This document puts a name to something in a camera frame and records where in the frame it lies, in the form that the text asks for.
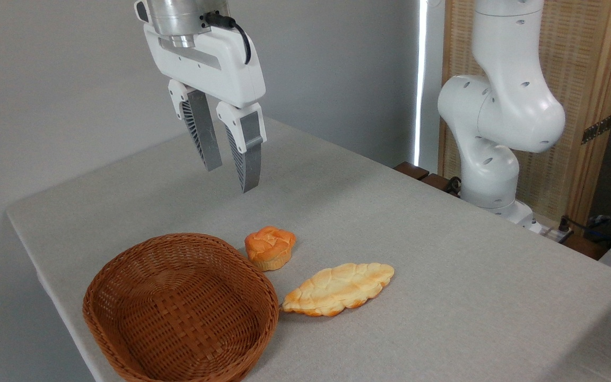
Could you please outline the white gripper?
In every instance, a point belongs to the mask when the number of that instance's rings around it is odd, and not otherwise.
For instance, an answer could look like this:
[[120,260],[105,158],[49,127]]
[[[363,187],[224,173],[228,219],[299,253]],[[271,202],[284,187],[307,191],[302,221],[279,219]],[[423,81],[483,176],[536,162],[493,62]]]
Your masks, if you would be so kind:
[[242,192],[258,186],[267,134],[257,103],[265,95],[265,81],[253,43],[247,64],[245,39],[236,30],[212,27],[194,36],[194,47],[178,48],[151,25],[143,29],[155,64],[171,79],[168,91],[177,118],[185,123],[206,170],[222,165],[208,94],[221,100],[216,113],[225,124]]

